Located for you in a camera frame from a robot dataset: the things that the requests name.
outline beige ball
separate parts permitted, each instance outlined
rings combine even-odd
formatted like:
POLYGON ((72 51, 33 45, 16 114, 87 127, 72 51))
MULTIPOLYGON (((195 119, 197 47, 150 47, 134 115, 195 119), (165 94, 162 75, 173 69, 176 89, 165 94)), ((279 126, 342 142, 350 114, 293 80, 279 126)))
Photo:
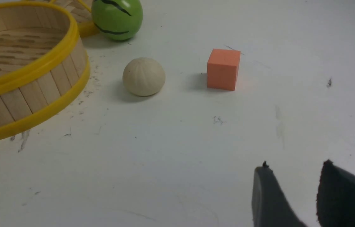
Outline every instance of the beige ball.
POLYGON ((137 96, 149 96, 159 92, 165 80, 162 66, 147 57, 132 60, 123 72, 124 87, 137 96))

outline foam cube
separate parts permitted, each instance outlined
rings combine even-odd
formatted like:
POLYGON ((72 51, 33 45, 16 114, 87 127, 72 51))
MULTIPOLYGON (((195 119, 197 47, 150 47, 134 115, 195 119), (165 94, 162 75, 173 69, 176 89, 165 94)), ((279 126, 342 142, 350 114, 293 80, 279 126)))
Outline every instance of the foam cube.
POLYGON ((207 87, 235 90, 240 51, 213 49, 207 64, 207 87))

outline textured ball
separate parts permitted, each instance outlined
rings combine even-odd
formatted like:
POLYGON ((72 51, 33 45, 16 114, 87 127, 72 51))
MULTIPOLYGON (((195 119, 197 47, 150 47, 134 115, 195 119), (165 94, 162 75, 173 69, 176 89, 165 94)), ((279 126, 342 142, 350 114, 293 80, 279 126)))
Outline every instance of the textured ball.
POLYGON ((91 9, 95 26, 110 39, 127 40, 140 30, 140 0, 94 0, 91 9))
POLYGON ((137 58, 123 72, 125 88, 137 96, 153 95, 162 89, 166 76, 162 66, 151 58, 137 58))

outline wooden basket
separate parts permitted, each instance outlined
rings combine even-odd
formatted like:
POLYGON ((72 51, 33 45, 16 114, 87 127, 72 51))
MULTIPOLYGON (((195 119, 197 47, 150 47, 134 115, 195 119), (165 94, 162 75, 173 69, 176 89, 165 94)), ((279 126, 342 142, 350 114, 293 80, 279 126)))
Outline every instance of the wooden basket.
POLYGON ((23 0, 56 4, 71 13, 78 23, 81 37, 92 36, 99 33, 92 21, 91 5, 93 0, 23 0))
POLYGON ((75 19, 48 3, 0 4, 0 139, 51 118, 90 74, 75 19))

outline black stripe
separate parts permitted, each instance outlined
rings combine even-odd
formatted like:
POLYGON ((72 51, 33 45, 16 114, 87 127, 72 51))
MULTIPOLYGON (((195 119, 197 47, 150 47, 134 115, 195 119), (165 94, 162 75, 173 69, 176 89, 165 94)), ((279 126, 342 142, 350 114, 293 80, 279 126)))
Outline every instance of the black stripe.
POLYGON ((108 33, 108 34, 113 34, 113 35, 122 35, 122 34, 126 34, 128 33, 129 31, 126 31, 126 32, 112 32, 112 31, 109 31, 109 30, 104 30, 102 29, 101 27, 99 27, 97 24, 95 24, 95 26, 103 33, 108 33))
POLYGON ((131 14, 129 12, 127 12, 127 10, 123 9, 123 7, 121 7, 119 4, 117 4, 115 1, 112 0, 101 0, 104 4, 110 4, 115 6, 117 9, 119 9, 120 11, 122 11, 123 13, 127 13, 128 16, 131 17, 131 14))

